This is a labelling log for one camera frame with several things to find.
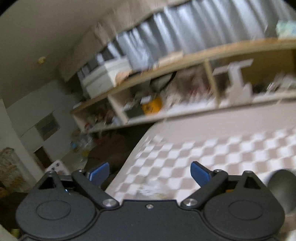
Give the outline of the clear stemmed glass cup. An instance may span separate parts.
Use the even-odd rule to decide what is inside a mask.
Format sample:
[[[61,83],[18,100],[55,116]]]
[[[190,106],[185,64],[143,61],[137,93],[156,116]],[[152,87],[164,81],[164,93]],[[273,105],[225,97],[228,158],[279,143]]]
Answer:
[[[167,185],[152,179],[140,185],[135,197],[137,200],[170,200],[174,196]]]

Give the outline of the small steel cup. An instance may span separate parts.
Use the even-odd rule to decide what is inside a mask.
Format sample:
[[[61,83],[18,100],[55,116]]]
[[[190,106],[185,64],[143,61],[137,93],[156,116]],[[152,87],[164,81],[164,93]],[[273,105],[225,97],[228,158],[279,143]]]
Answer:
[[[295,170],[280,169],[273,172],[267,187],[281,204],[286,215],[295,213]]]

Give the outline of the checkered table cloth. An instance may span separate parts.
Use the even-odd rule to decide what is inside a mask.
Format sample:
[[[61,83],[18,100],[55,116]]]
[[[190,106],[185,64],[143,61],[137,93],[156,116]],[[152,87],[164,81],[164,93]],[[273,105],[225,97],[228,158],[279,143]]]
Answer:
[[[156,179],[167,185],[173,199],[180,202],[199,188],[190,174],[194,161],[230,175],[249,170],[267,183],[274,171],[295,169],[295,128],[176,143],[149,131],[135,146],[106,192],[119,202],[136,199],[140,185]]]

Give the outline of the dark green box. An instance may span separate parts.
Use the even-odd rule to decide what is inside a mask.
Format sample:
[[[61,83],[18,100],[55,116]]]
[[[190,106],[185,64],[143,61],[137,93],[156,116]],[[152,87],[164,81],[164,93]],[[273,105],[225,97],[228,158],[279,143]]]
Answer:
[[[140,105],[133,106],[131,108],[125,108],[124,112],[128,118],[137,118],[144,115],[144,111],[142,110],[142,107]]]

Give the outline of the white wooden stand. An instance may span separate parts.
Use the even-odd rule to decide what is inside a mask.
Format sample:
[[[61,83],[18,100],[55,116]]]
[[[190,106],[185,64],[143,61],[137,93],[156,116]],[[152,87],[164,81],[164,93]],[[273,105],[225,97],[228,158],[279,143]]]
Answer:
[[[227,91],[230,105],[246,104],[252,101],[252,85],[244,83],[241,69],[250,67],[253,59],[231,62],[228,65],[215,68],[213,75],[227,73],[230,81],[230,87]]]

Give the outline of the yellow box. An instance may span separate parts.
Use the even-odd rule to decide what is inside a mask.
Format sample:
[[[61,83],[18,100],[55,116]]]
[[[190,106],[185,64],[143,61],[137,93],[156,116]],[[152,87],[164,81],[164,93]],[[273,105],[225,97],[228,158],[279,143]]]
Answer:
[[[163,108],[162,98],[158,95],[149,101],[141,102],[141,108],[145,115],[159,113]]]

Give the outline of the white storage box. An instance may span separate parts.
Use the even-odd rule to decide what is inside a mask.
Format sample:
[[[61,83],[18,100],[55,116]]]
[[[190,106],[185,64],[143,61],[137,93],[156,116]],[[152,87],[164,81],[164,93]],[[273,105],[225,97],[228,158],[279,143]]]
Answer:
[[[119,72],[131,70],[126,56],[104,62],[95,68],[82,81],[82,89],[90,98],[95,98],[117,86],[115,77]]]

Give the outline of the wooden shelf unit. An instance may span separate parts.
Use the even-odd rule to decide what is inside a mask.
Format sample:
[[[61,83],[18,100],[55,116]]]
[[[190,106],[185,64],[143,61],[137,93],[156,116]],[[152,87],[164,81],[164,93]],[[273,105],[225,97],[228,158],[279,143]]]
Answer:
[[[242,68],[244,83],[252,85],[252,101],[230,105],[227,73],[213,75],[215,68],[253,59]],[[205,113],[237,106],[295,98],[295,40],[260,39],[210,48],[194,54],[175,52],[160,59],[152,69],[119,72],[117,86],[72,109],[79,129],[97,133],[116,128]],[[128,118],[125,108],[160,96],[159,113]]]

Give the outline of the ceiling smoke detector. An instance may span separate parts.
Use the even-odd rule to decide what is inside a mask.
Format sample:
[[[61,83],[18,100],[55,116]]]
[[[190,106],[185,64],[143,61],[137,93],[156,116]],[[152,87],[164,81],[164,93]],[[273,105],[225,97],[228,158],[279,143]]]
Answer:
[[[38,59],[38,63],[39,63],[39,64],[43,64],[43,63],[45,62],[45,60],[46,60],[46,57],[45,57],[45,56],[42,56],[42,57],[40,57],[40,58]]]

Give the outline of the beige printed curtain valance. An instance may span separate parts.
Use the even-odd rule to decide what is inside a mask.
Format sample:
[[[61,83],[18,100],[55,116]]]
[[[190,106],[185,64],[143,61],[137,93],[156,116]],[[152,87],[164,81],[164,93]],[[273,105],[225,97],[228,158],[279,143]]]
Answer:
[[[178,6],[185,2],[184,0],[120,1],[92,25],[67,52],[58,66],[59,74],[67,82],[118,34],[136,27],[166,7]]]

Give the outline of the silver grey curtain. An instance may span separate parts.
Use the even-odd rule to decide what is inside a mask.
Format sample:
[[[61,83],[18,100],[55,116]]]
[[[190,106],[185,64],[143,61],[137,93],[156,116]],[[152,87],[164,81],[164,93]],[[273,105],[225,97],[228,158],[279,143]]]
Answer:
[[[219,45],[276,36],[278,21],[295,20],[285,1],[190,1],[153,14],[121,32],[78,71],[83,79],[104,62],[126,56],[133,69],[160,58],[190,54]]]

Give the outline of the tissue pack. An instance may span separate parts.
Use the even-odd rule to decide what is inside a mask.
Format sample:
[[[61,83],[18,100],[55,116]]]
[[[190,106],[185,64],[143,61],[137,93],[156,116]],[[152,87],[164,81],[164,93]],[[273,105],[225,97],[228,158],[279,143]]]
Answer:
[[[276,24],[276,34],[278,39],[295,39],[296,38],[296,21],[279,20]]]

